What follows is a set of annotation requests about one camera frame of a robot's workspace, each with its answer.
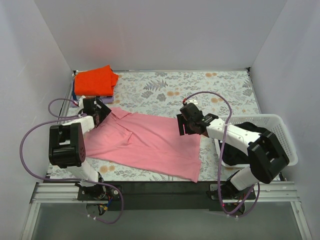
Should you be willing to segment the pink polo shirt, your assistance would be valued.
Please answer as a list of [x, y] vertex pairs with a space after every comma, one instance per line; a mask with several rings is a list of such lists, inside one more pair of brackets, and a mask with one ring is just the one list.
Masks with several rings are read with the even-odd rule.
[[131, 113], [113, 107], [84, 137], [87, 157], [179, 177], [196, 183], [201, 137], [179, 134], [174, 118]]

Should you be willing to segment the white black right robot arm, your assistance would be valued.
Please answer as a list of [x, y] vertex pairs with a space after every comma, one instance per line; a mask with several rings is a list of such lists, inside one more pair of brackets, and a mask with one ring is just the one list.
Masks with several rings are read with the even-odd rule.
[[217, 115], [203, 115], [194, 103], [183, 105], [177, 121], [181, 136], [198, 134], [220, 140], [223, 161], [227, 157], [240, 157], [248, 164], [211, 191], [214, 197], [237, 199], [257, 183], [269, 184], [290, 163], [277, 136], [250, 122], [228, 125]]

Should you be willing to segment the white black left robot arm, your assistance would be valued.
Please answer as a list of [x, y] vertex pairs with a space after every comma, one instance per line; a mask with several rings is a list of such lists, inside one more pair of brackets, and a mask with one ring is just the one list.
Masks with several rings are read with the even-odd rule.
[[86, 160], [85, 134], [96, 129], [112, 112], [99, 98], [82, 98], [78, 118], [49, 128], [48, 157], [51, 165], [66, 169], [80, 181], [81, 187], [90, 187], [95, 200], [106, 196], [102, 176]]

